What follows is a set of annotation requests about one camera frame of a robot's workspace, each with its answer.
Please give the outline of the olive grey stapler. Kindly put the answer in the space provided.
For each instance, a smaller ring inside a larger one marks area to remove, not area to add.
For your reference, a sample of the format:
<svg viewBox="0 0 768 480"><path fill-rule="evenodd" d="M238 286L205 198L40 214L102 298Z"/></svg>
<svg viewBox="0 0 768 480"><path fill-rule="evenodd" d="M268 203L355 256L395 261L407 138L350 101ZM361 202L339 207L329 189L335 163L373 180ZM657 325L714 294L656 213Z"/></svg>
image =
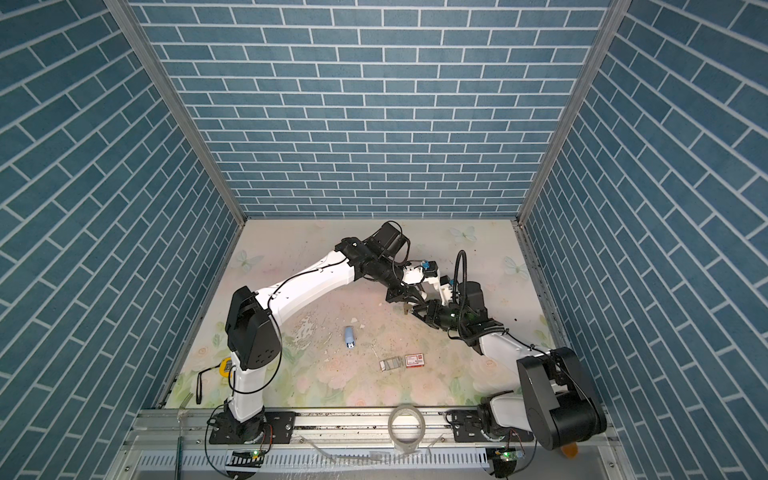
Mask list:
<svg viewBox="0 0 768 480"><path fill-rule="evenodd" d="M427 308L427 301L421 295L408 294L403 298L403 311L405 314L419 316Z"/></svg>

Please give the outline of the staples tray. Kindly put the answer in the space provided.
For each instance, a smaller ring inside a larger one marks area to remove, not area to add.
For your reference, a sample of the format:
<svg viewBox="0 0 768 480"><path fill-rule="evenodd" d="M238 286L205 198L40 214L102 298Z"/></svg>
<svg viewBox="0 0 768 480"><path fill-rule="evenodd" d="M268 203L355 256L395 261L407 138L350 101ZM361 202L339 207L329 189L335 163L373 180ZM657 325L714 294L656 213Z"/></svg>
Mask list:
<svg viewBox="0 0 768 480"><path fill-rule="evenodd" d="M397 370L405 366L405 361L402 357L390 357L385 358L379 362L380 370L382 372Z"/></svg>

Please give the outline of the red staples box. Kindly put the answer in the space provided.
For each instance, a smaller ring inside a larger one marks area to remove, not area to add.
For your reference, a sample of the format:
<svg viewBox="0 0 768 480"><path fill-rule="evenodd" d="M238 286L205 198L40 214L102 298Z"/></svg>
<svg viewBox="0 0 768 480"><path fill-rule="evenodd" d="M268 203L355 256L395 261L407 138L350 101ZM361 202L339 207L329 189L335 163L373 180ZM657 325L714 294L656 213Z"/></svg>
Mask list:
<svg viewBox="0 0 768 480"><path fill-rule="evenodd" d="M423 353L407 354L404 356L406 368L418 368L425 365L425 358Z"/></svg>

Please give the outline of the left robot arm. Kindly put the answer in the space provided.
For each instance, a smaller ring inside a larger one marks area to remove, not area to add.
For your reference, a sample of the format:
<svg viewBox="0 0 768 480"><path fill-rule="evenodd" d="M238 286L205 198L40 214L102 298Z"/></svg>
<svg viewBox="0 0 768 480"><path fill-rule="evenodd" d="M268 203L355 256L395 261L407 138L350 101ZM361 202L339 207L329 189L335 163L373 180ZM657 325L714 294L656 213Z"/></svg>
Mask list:
<svg viewBox="0 0 768 480"><path fill-rule="evenodd" d="M321 260L283 281L257 291L236 290L225 325L232 360L225 412L239 424L261 420L262 391L272 382L266 366L282 359L281 326L322 296L363 278L385 286L389 302L422 303L420 290L405 283L406 262L396 260L409 248L401 225L387 221L364 240L342 239Z"/></svg>

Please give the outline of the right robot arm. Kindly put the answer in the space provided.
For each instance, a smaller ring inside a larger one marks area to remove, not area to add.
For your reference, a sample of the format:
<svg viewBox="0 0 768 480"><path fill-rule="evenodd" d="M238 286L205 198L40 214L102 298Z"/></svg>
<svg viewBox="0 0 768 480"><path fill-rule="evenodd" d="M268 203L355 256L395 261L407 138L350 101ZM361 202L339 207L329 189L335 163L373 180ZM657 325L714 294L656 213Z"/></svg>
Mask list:
<svg viewBox="0 0 768 480"><path fill-rule="evenodd" d="M519 393L492 395L478 407L481 428L488 436L522 430L554 450L607 429L592 380L575 352L566 347L545 350L512 335L489 316L479 283L447 283L436 298L425 296L411 311L429 327L517 372Z"/></svg>

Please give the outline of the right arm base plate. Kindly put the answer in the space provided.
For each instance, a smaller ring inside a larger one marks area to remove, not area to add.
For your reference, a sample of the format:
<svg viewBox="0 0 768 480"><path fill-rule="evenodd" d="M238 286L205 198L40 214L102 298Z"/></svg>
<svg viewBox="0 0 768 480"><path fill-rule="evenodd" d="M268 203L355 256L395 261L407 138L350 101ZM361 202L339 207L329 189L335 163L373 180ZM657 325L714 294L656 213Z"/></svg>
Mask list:
<svg viewBox="0 0 768 480"><path fill-rule="evenodd" d="M443 414L456 443L532 442L531 432L497 425L483 408L451 409Z"/></svg>

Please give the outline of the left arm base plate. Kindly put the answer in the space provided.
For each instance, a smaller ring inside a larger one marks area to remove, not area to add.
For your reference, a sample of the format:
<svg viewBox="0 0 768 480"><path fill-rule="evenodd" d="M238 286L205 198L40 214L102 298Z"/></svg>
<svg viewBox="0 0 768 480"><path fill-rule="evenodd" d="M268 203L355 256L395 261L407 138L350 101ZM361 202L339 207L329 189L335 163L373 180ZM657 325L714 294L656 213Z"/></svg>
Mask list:
<svg viewBox="0 0 768 480"><path fill-rule="evenodd" d="M213 445L288 444L297 414L293 411L262 411L239 422L229 409L208 421L208 442Z"/></svg>

